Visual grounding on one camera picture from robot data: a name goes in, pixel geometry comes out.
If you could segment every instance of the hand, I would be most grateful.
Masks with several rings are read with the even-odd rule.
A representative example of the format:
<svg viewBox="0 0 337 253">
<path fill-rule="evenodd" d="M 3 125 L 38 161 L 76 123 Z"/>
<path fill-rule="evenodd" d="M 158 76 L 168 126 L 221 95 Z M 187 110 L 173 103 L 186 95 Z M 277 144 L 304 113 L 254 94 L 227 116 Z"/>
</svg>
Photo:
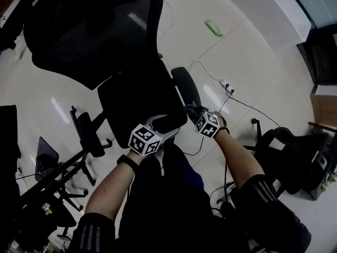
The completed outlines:
<svg viewBox="0 0 337 253">
<path fill-rule="evenodd" d="M 128 158 L 132 159 L 136 164 L 140 164 L 144 157 L 137 154 L 136 152 L 134 152 L 132 149 L 130 149 L 129 153 L 126 155 Z"/>
</svg>

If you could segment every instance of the green object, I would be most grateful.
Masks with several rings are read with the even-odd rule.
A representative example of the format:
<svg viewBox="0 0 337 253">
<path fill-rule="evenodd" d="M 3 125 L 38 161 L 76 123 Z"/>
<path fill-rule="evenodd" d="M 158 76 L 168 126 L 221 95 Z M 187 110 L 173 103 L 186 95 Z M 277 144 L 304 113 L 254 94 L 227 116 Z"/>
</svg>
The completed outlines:
<svg viewBox="0 0 337 253">
<path fill-rule="evenodd" d="M 216 36 L 223 36 L 223 34 L 220 33 L 219 27 L 212 22 L 212 20 L 205 20 L 205 24 L 207 27 L 213 32 Z"/>
</svg>

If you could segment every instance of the forearm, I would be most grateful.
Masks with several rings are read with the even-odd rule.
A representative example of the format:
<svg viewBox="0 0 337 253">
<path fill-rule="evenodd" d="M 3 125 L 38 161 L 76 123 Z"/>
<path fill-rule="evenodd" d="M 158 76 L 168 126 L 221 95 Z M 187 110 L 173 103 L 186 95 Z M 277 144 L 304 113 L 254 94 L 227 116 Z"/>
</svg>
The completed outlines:
<svg viewBox="0 0 337 253">
<path fill-rule="evenodd" d="M 228 168 L 238 189 L 250 177 L 256 174 L 264 174 L 255 157 L 225 130 L 219 131 L 215 140 L 225 155 Z"/>
<path fill-rule="evenodd" d="M 127 156 L 138 165 L 142 161 L 142 157 L 134 152 Z M 133 176 L 134 171 L 129 165 L 123 162 L 117 165 L 95 189 L 85 213 L 100 213 L 114 221 Z"/>
</svg>

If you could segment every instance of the cardboard box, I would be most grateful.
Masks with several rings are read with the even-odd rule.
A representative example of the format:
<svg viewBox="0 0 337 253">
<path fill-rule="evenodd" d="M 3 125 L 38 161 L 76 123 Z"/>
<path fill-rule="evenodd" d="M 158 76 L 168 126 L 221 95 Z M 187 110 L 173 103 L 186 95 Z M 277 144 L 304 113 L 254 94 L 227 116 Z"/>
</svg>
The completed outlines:
<svg viewBox="0 0 337 253">
<path fill-rule="evenodd" d="M 310 95 L 315 123 L 337 127 L 337 95 L 321 95 L 316 92 L 317 85 Z"/>
</svg>

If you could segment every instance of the person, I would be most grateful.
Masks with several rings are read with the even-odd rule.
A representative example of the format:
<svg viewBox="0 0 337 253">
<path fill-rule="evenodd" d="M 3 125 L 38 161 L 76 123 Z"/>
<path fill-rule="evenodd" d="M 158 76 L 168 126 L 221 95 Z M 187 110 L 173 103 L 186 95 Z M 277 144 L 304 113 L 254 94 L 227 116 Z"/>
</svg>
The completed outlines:
<svg viewBox="0 0 337 253">
<path fill-rule="evenodd" d="M 163 144 L 163 169 L 151 155 L 132 150 L 91 195 L 69 252 L 128 250 L 212 250 L 250 252 L 248 239 L 276 252 L 305 252 L 311 234 L 275 197 L 264 172 L 243 146 L 223 130 L 214 140 L 221 148 L 238 189 L 235 210 L 225 219 L 213 214 L 201 176 L 173 142 Z M 133 180 L 118 238 L 115 220 Z"/>
</svg>

